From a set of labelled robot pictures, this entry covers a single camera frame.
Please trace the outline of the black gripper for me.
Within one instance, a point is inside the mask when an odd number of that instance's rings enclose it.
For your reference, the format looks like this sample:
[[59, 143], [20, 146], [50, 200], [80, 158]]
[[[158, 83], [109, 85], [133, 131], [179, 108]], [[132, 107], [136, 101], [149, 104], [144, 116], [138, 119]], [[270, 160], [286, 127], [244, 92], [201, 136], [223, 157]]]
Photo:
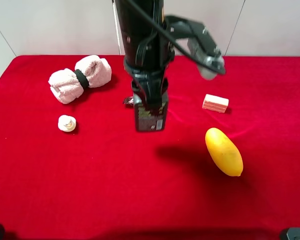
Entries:
[[124, 69], [132, 79], [130, 85], [133, 94], [141, 100], [146, 100], [146, 109], [151, 116], [167, 115], [169, 82], [165, 76], [165, 71], [171, 61], [168, 59], [158, 69], [146, 70], [132, 66], [126, 58], [123, 59]]

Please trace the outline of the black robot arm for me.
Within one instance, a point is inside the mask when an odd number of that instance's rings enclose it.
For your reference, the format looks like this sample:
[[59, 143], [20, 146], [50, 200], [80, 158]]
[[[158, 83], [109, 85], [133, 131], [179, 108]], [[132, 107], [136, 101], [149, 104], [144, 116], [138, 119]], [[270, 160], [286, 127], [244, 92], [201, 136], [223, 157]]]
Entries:
[[165, 71], [175, 51], [168, 40], [129, 7], [127, 0], [115, 1], [125, 50], [124, 68], [132, 78], [134, 104], [151, 114], [164, 116], [168, 107]]

